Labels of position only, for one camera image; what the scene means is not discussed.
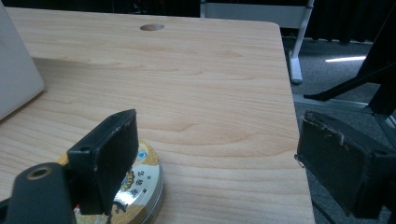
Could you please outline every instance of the gray carpet floor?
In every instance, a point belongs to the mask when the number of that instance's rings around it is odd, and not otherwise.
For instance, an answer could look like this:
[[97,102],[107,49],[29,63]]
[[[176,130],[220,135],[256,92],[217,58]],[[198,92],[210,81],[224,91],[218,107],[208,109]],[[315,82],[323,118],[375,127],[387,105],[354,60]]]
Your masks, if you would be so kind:
[[[283,38],[285,53],[294,44],[293,38]],[[350,43],[341,44],[333,41],[315,41],[306,39],[300,50],[299,59],[303,74],[303,83],[300,85],[291,85],[293,94],[314,94],[326,91],[331,87],[349,80],[357,75],[362,61],[326,63],[325,60],[341,57],[365,56],[370,50],[371,44]],[[379,85],[364,84],[353,91],[346,92],[336,99],[350,102],[369,103],[374,96]],[[356,111],[346,111],[344,109],[328,108],[318,105],[307,105],[295,103],[296,117],[301,128],[301,117],[306,110],[317,111],[323,114],[333,116],[353,128],[371,136],[374,140],[391,147],[391,143],[374,116],[367,113]],[[347,216],[337,202],[332,198],[329,192],[322,187],[315,177],[307,170],[309,188],[314,206],[315,221],[318,224],[326,223],[388,223],[390,212],[384,208],[378,219],[360,219],[352,215]],[[330,218],[325,217],[321,208]]]

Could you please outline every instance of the gold tin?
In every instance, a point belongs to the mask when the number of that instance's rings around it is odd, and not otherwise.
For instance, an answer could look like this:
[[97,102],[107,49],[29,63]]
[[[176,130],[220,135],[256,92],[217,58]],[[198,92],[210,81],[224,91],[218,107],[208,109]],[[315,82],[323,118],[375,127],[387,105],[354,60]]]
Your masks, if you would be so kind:
[[163,168],[152,147],[139,140],[139,150],[130,172],[114,198],[111,216],[83,216],[75,209],[77,224],[152,223],[163,203]]

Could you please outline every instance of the light wood grain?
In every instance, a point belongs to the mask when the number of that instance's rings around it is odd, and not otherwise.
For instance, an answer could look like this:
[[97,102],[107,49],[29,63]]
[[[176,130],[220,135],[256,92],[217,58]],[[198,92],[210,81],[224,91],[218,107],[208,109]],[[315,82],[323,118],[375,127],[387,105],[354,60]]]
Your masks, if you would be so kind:
[[[313,223],[277,25],[8,8],[46,89],[0,123],[0,198],[135,108],[164,171],[157,223]],[[140,26],[160,23],[159,31]]]

